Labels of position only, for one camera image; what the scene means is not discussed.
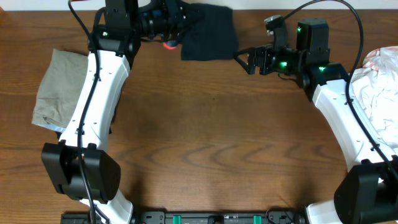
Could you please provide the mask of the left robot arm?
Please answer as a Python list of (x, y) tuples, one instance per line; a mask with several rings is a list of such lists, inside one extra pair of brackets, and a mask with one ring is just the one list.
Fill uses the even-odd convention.
[(88, 68), (78, 102), (58, 143), (44, 145), (41, 158), (59, 194), (89, 206), (70, 223), (134, 223), (133, 204), (119, 189), (121, 168), (108, 155), (110, 126), (143, 42), (178, 44), (200, 19), (184, 1), (106, 1), (88, 38)]

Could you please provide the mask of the black leggings with red waistband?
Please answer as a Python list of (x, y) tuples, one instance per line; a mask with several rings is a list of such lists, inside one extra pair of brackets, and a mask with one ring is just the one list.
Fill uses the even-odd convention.
[(232, 60), (239, 48), (233, 10), (226, 6), (193, 3), (188, 5), (193, 21), (180, 38), (164, 43), (167, 49), (182, 45), (182, 60)]

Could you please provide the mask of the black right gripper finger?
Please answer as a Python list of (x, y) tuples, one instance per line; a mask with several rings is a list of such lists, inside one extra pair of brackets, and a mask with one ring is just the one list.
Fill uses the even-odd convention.
[(247, 49), (242, 49), (234, 53), (234, 57), (238, 58), (240, 55), (247, 55), (249, 57), (252, 52), (254, 51), (253, 47), (247, 48)]
[(246, 54), (247, 60), (243, 60), (240, 58), (240, 55), (235, 55), (234, 59), (237, 61), (240, 66), (246, 71), (248, 75), (253, 75), (256, 71), (256, 65), (254, 64), (254, 57), (250, 54)]

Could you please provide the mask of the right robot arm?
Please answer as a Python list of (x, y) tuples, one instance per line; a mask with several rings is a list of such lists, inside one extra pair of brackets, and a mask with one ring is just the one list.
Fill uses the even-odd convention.
[(255, 70), (295, 75), (295, 82), (322, 113), (345, 157), (348, 174), (333, 199), (308, 205), (307, 223), (382, 223), (397, 220), (397, 153), (376, 134), (357, 99), (349, 75), (329, 61), (327, 45), (290, 49), (276, 44), (251, 47), (234, 59)]

